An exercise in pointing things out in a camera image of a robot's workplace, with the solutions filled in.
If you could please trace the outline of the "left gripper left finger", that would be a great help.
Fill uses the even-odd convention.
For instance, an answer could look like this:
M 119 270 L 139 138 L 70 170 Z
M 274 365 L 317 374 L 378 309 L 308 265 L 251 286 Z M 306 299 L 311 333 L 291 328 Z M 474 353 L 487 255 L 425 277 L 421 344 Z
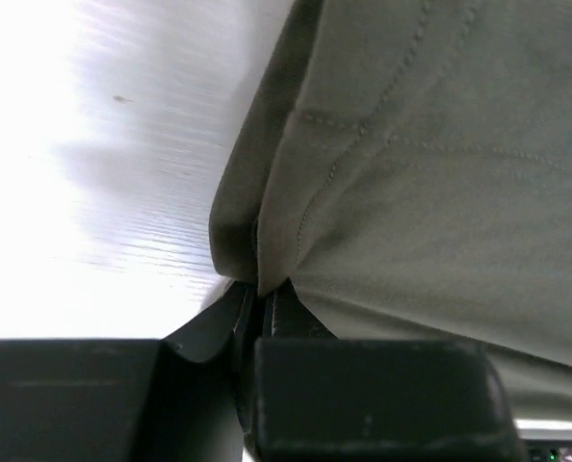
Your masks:
M 162 340 L 0 340 L 0 461 L 239 461 L 235 283 Z

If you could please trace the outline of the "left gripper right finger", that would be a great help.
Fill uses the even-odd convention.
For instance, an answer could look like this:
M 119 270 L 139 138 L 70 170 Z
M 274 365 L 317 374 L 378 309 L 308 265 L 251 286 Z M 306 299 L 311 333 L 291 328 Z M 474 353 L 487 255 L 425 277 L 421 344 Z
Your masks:
M 254 350 L 262 461 L 524 461 L 499 375 L 463 342 L 339 340 L 290 283 Z

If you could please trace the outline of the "olive green shorts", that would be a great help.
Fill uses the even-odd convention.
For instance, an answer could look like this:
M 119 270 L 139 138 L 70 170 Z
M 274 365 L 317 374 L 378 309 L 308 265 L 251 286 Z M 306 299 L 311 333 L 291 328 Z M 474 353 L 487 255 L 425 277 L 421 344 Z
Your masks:
M 572 420 L 572 1 L 297 1 L 214 199 L 217 272 L 342 338 L 481 342 Z

